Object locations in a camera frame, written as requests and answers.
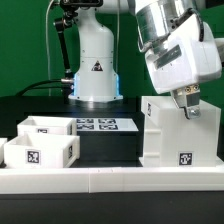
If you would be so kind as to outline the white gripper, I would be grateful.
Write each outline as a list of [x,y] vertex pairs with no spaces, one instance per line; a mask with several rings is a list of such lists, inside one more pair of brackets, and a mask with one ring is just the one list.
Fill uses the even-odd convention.
[[187,119],[199,118],[200,86],[221,77],[222,65],[212,31],[203,23],[204,39],[199,40],[199,22],[195,14],[182,23],[168,40],[165,52],[145,54],[146,65],[158,94],[171,92],[175,105]]

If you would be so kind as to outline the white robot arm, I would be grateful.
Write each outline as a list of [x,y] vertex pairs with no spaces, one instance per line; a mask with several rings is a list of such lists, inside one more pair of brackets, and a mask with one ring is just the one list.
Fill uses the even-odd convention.
[[87,0],[76,17],[80,68],[74,75],[74,99],[106,103],[121,97],[113,68],[114,37],[95,14],[130,11],[155,91],[171,93],[187,118],[198,117],[198,85],[218,79],[222,71],[215,39],[199,7],[198,0]]

